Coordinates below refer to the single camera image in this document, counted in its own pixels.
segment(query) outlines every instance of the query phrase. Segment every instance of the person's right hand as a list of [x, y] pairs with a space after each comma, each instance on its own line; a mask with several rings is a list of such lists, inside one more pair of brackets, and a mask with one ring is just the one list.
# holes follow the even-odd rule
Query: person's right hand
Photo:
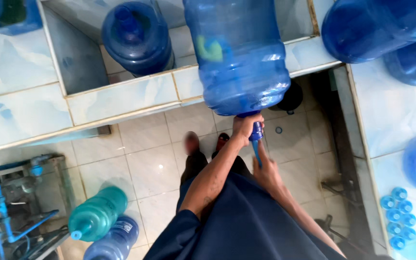
[[277, 163], [267, 157], [261, 140], [258, 141], [258, 153], [263, 167], [259, 168], [258, 160], [253, 157], [253, 176], [256, 182], [272, 195], [283, 186], [282, 177], [280, 177]]

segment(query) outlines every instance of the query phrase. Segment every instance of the hand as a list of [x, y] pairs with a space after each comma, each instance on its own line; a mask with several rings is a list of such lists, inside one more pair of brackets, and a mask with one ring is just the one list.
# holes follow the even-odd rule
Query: hand
[[264, 128], [264, 118], [260, 113], [245, 118], [234, 117], [232, 139], [238, 139], [242, 147], [248, 146], [254, 122], [261, 122]]
[[253, 176], [261, 187], [273, 195], [283, 186], [277, 163], [267, 157], [261, 140], [258, 142], [258, 154], [263, 168], [259, 168], [258, 160], [256, 157], [253, 157]]

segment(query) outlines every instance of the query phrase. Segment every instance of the sleeve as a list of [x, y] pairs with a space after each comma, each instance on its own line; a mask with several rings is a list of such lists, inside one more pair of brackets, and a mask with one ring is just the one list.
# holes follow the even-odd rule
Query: sleeve
[[190, 210], [182, 210], [171, 220], [148, 251], [144, 260], [188, 259], [196, 245], [201, 226]]

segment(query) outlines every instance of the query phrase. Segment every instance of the person's left hand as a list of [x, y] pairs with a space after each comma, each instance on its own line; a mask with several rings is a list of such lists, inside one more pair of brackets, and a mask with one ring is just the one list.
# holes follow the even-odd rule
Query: person's left hand
[[254, 122], [261, 122], [261, 127], [264, 128], [264, 118], [260, 113], [245, 118], [234, 117], [232, 138], [239, 139], [243, 147], [249, 144], [248, 138], [253, 132]]

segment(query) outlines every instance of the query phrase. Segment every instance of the teal water bottle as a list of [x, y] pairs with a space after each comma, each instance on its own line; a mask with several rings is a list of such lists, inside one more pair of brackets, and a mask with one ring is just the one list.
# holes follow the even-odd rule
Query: teal water bottle
[[117, 187], [107, 187], [76, 207], [68, 220], [72, 239], [93, 242], [101, 239], [126, 210], [128, 198]]

